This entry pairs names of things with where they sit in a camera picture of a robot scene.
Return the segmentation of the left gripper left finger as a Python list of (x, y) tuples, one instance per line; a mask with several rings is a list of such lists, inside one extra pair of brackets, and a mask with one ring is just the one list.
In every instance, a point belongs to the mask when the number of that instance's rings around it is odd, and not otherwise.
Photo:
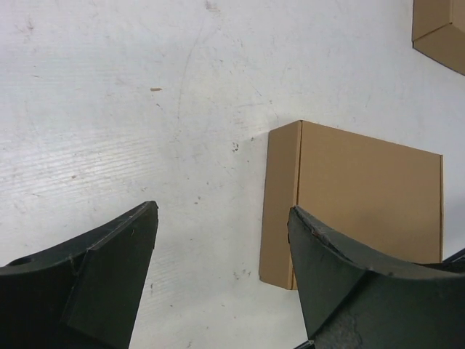
[(146, 201), (1, 267), (3, 348), (127, 348), (158, 229)]

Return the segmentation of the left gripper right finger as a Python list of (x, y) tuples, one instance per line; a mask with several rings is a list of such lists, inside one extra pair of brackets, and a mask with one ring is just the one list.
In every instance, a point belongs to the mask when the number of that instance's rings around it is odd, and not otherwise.
[(464, 263), (390, 257), (298, 206), (288, 242), (308, 348), (464, 346)]

